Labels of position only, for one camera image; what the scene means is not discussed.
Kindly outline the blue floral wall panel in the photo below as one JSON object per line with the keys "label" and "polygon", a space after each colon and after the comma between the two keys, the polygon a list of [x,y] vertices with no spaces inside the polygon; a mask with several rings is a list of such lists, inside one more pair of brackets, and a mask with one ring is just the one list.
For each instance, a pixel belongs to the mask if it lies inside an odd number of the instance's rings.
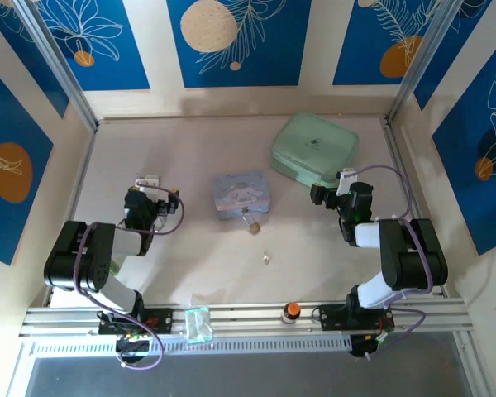
{"label": "blue floral wall panel", "polygon": [[84,91],[148,89],[123,0],[36,0]]}
{"label": "blue floral wall panel", "polygon": [[11,265],[53,143],[0,79],[0,262]]}
{"label": "blue floral wall panel", "polygon": [[166,0],[185,88],[296,86],[312,0]]}
{"label": "blue floral wall panel", "polygon": [[496,247],[496,51],[432,136],[479,254]]}
{"label": "blue floral wall panel", "polygon": [[355,0],[335,86],[399,84],[441,0]]}

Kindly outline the gold padlock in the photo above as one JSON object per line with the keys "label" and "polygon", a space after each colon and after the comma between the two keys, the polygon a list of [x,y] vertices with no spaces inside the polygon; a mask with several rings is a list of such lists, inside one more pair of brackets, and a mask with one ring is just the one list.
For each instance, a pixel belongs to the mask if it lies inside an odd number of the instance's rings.
{"label": "gold padlock", "polygon": [[260,232],[260,224],[254,219],[248,208],[243,208],[241,211],[242,218],[245,221],[252,235],[257,235]]}

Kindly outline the aluminium frame post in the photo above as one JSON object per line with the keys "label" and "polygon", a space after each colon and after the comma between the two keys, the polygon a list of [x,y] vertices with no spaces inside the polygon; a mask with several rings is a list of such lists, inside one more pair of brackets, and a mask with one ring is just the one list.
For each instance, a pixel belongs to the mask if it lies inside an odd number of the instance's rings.
{"label": "aluminium frame post", "polygon": [[45,62],[66,92],[69,101],[72,103],[84,125],[92,134],[95,134],[98,129],[98,120],[84,97],[83,90],[63,56],[62,51],[46,26],[42,16],[37,11],[36,5],[32,0],[12,0],[12,2],[18,16],[30,33],[38,50],[45,58]]}
{"label": "aluminium frame post", "polygon": [[400,114],[404,104],[413,93],[417,84],[427,70],[438,46],[441,44],[445,34],[455,19],[455,15],[460,10],[464,0],[441,0],[437,14],[432,18],[430,26],[422,38],[421,45],[408,68],[408,72],[403,77],[393,106],[386,115],[385,120],[392,125],[396,116]]}

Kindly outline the mint green zip case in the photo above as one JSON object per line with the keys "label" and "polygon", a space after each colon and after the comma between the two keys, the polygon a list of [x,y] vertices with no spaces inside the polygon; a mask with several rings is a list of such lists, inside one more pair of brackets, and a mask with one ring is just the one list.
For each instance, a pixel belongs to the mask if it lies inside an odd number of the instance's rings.
{"label": "mint green zip case", "polygon": [[271,146],[271,167],[301,184],[336,188],[336,174],[351,166],[359,137],[313,113],[294,114]]}

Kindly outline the orange capped small bottle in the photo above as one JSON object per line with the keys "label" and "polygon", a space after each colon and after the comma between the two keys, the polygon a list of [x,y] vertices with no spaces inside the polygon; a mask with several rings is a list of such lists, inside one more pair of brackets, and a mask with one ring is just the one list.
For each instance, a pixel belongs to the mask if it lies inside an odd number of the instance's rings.
{"label": "orange capped small bottle", "polygon": [[285,304],[282,312],[282,321],[286,324],[294,324],[301,317],[301,306],[297,302]]}

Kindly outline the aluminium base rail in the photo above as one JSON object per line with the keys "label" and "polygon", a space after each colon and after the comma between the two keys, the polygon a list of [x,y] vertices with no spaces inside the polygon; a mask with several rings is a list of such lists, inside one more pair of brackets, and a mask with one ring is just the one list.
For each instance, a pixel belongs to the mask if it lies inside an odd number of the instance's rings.
{"label": "aluminium base rail", "polygon": [[[281,318],[281,304],[212,304],[209,315],[213,334],[233,336],[290,336],[320,334],[321,325],[312,318],[318,302],[302,306],[292,324]],[[85,337],[98,333],[96,308],[33,308],[24,317],[20,337]],[[395,331],[403,332],[426,314],[418,332],[470,332],[474,329],[463,299],[405,299],[392,306]]]}

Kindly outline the clear plastic bag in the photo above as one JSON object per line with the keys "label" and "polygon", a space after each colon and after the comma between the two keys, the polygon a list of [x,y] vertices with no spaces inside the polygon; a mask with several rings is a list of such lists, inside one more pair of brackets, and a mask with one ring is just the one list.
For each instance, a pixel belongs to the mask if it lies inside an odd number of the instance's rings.
{"label": "clear plastic bag", "polygon": [[185,337],[189,344],[209,342],[213,338],[208,307],[197,307],[184,311]]}

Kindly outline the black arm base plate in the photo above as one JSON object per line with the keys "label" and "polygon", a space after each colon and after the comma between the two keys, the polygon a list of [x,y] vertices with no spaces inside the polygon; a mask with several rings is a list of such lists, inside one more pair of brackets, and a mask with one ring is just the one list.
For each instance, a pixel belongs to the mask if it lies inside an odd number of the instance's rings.
{"label": "black arm base plate", "polygon": [[349,309],[345,304],[323,304],[318,307],[323,331],[391,331],[393,315],[384,309]]}
{"label": "black arm base plate", "polygon": [[[173,309],[143,309],[138,319],[156,334],[170,334],[173,322]],[[103,311],[97,312],[100,335],[124,335],[128,333],[146,334],[146,330],[133,322]]]}

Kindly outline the aluminium table side rail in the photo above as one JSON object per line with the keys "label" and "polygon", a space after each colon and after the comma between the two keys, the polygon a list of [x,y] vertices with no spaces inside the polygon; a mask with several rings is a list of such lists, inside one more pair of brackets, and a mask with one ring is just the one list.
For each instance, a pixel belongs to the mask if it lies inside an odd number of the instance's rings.
{"label": "aluminium table side rail", "polygon": [[406,202],[412,201],[409,210],[410,218],[430,218],[430,211],[422,192],[422,186],[417,177],[417,171],[410,158],[408,145],[403,136],[396,132],[388,119],[382,120],[385,140],[388,144],[393,167],[405,177],[405,181],[398,177]]}
{"label": "aluminium table side rail", "polygon": [[97,133],[98,133],[98,129],[96,129],[93,132],[92,137],[89,141],[87,150],[86,150],[84,157],[82,159],[82,162],[80,164],[79,176],[75,182],[75,185],[74,185],[74,188],[72,191],[72,196],[71,196],[69,207],[67,210],[67,216],[65,219],[66,221],[73,220],[75,213],[77,211],[80,194],[81,194],[82,188],[83,188],[83,182],[84,182],[85,176],[87,174],[88,165],[89,165],[92,153],[93,153],[93,148],[95,145]]}

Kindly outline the lilac cartoon dog box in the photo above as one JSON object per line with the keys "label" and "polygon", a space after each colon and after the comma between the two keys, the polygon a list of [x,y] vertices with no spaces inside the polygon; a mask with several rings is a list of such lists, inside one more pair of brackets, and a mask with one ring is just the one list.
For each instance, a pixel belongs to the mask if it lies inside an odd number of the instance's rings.
{"label": "lilac cartoon dog box", "polygon": [[269,182],[263,170],[218,175],[212,179],[212,187],[220,220],[240,218],[244,213],[269,211]]}

